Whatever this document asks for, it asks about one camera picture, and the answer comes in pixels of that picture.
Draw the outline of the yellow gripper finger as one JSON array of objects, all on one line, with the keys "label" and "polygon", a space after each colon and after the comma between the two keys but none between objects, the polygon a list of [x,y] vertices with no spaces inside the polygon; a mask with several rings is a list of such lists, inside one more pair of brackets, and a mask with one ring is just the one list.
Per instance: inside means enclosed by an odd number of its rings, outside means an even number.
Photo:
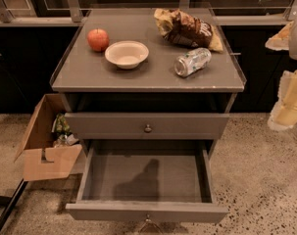
[{"label": "yellow gripper finger", "polygon": [[289,22],[277,34],[267,40],[265,47],[275,51],[288,51],[289,34],[292,26],[293,22]]},{"label": "yellow gripper finger", "polygon": [[279,82],[278,100],[274,104],[268,126],[271,130],[282,131],[297,123],[297,70],[285,70]]}]

